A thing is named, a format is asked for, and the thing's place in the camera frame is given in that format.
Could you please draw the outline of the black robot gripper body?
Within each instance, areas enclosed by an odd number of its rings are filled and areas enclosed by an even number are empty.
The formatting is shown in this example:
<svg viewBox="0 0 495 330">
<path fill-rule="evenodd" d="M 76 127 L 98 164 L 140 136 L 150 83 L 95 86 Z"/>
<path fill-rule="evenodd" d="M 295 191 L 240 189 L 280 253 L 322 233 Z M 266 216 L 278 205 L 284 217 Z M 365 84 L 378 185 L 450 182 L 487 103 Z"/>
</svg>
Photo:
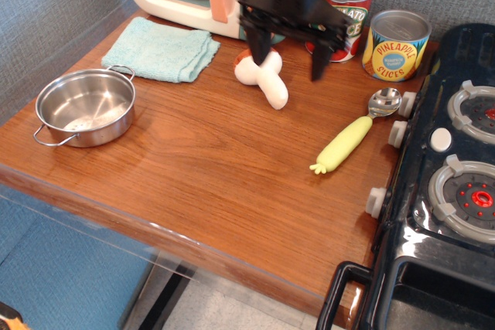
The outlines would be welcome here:
<svg viewBox="0 0 495 330">
<path fill-rule="evenodd" d="M 349 17 L 327 0 L 238 0 L 240 24 L 269 29 L 279 34 L 311 43 L 332 39 L 336 50 L 343 50 L 347 40 Z"/>
</svg>

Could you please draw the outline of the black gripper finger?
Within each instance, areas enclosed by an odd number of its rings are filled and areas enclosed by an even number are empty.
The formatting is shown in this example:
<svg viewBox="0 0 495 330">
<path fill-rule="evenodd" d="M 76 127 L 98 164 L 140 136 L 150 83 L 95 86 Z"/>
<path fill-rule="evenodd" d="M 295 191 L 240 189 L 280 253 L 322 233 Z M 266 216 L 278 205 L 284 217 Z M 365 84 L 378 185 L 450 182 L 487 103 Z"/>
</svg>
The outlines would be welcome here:
<svg viewBox="0 0 495 330">
<path fill-rule="evenodd" d="M 320 80 L 328 66 L 331 56 L 336 50 L 335 42 L 332 39 L 316 40 L 312 51 L 311 80 Z"/>
<path fill-rule="evenodd" d="M 257 26 L 246 26 L 245 34 L 252 58 L 260 66 L 271 51 L 271 32 Z"/>
</svg>

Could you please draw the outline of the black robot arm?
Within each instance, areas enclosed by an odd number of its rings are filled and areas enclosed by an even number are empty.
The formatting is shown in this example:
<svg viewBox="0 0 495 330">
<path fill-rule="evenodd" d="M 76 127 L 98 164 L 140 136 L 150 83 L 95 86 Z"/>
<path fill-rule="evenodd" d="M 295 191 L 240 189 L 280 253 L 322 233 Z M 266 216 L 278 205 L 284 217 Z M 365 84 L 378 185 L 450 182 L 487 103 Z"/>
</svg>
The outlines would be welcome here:
<svg viewBox="0 0 495 330">
<path fill-rule="evenodd" d="M 319 80 L 331 56 L 345 49 L 352 19 L 327 0 L 238 0 L 240 24 L 254 62 L 261 65 L 271 49 L 271 36 L 313 44 L 311 80 Z"/>
</svg>

